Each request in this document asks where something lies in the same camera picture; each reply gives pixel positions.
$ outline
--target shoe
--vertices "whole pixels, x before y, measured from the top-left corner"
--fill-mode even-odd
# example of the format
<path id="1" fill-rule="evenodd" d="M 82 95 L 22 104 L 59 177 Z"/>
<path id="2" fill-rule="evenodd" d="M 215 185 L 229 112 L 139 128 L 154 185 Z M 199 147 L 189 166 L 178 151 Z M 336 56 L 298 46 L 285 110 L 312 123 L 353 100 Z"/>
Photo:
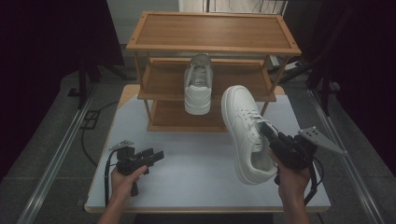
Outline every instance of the shoe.
<path id="1" fill-rule="evenodd" d="M 209 56 L 194 56 L 184 73 L 184 107 L 189 114 L 203 115 L 209 112 L 212 82 L 212 61 Z"/>
<path id="2" fill-rule="evenodd" d="M 269 141 L 260 135 L 263 119 L 253 96 L 243 86 L 228 88 L 221 98 L 221 115 L 233 139 L 235 170 L 240 181 L 257 185 L 276 174 Z"/>

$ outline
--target wooden shoe rack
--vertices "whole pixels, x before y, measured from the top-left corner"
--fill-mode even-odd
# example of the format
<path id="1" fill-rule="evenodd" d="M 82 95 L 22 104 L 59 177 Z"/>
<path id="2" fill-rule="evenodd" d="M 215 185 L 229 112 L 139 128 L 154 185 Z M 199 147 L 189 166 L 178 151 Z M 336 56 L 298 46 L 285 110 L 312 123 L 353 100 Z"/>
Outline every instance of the wooden shoe rack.
<path id="1" fill-rule="evenodd" d="M 265 102 L 263 114 L 276 101 L 274 90 L 289 58 L 301 54 L 281 16 L 223 13 L 143 12 L 126 49 L 134 52 L 140 79 L 137 98 L 145 102 L 148 131 L 173 132 L 227 132 L 221 96 L 233 85 L 247 87 L 256 101 Z M 183 102 L 184 72 L 191 57 L 150 56 L 166 52 L 248 54 L 262 60 L 212 58 L 210 112 L 194 116 Z M 265 66 L 270 55 L 284 57 L 273 81 Z M 145 71 L 142 57 L 147 60 Z"/>

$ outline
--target floor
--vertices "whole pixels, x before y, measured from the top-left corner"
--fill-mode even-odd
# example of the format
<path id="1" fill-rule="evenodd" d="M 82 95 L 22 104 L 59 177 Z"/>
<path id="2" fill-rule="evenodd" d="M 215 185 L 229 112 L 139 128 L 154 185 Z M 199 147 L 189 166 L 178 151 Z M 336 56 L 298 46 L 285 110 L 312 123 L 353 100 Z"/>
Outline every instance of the floor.
<path id="1" fill-rule="evenodd" d="M 133 58 L 125 55 L 125 67 L 121 71 L 136 77 Z M 81 138 L 88 155 L 98 162 L 106 136 L 116 111 L 116 102 L 122 88 L 133 80 L 122 79 L 101 68 L 102 80 L 96 84 L 89 110 L 102 109 L 99 121 L 93 130 L 79 130 L 70 142 L 62 166 L 48 191 L 42 198 L 34 223 L 95 223 L 100 214 L 89 214 L 83 204 L 87 199 L 95 165 L 82 150 Z M 326 133 L 312 97 L 304 81 L 308 74 L 301 75 L 281 86 L 290 98 L 296 118 L 302 128 L 317 126 Z M 78 87 L 77 73 L 65 77 L 61 91 L 25 150 L 15 162 L 0 186 L 0 223 L 16 223 L 35 191 L 37 183 L 62 143 L 65 134 L 78 110 L 78 98 L 69 97 L 70 89 Z M 366 215 L 358 189 L 348 177 L 346 167 L 335 154 L 319 151 L 318 158 L 325 168 L 323 184 L 331 199 L 332 207 L 322 213 L 324 223 L 396 223 L 396 179 L 381 161 L 359 128 L 337 103 L 330 99 L 330 119 L 341 136 L 345 149 L 359 171 L 376 204 L 382 220 L 375 222 Z M 320 223 L 316 214 L 312 223 Z M 134 223 L 134 214 L 125 214 L 121 223 Z M 274 223 L 283 223 L 283 215 L 275 214 Z"/>

